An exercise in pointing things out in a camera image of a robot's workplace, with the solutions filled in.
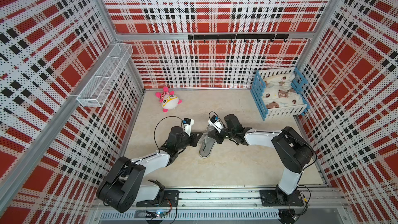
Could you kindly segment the grey shoelace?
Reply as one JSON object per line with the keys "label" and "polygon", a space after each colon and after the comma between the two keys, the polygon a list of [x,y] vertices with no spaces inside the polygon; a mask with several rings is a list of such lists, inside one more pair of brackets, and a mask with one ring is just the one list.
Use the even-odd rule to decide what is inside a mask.
{"label": "grey shoelace", "polygon": [[204,143],[210,146],[214,145],[217,141],[218,133],[218,130],[210,124],[206,129]]}

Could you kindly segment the grey canvas sneaker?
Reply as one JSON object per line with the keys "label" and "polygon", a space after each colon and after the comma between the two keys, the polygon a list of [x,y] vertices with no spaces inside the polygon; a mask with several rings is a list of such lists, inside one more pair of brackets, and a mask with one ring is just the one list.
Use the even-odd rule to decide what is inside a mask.
{"label": "grey canvas sneaker", "polygon": [[205,133],[206,133],[206,131],[203,132],[203,136],[202,136],[202,138],[200,139],[201,148],[200,148],[200,151],[199,151],[199,155],[200,155],[200,157],[203,158],[203,159],[206,159],[206,158],[208,158],[208,157],[210,156],[210,154],[211,154],[211,152],[212,152],[212,149],[213,149],[213,147],[214,147],[214,145],[215,145],[215,144],[214,144],[214,145],[210,146],[210,145],[206,145],[206,144],[204,143]]}

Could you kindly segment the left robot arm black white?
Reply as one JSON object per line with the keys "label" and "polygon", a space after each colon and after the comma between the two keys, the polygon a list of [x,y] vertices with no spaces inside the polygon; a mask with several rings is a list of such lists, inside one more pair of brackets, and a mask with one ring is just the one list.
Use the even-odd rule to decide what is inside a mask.
{"label": "left robot arm black white", "polygon": [[165,186],[158,180],[144,182],[144,177],[158,169],[170,166],[187,147],[196,147],[200,132],[186,132],[182,127],[172,127],[168,139],[159,149],[143,158],[120,157],[103,181],[96,197],[120,213],[131,206],[161,206],[167,202]]}

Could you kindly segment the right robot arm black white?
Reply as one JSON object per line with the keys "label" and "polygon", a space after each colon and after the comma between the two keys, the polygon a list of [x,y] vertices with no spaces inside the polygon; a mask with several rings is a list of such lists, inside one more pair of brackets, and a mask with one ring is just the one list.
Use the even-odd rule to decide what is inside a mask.
{"label": "right robot arm black white", "polygon": [[274,191],[267,190],[262,197],[264,206],[302,206],[298,190],[300,179],[304,170],[311,165],[315,155],[312,147],[292,127],[285,127],[277,131],[261,131],[245,128],[238,118],[229,114],[224,121],[217,115],[209,117],[212,130],[208,137],[216,143],[222,144],[230,140],[236,145],[263,146],[276,150],[284,171]]}

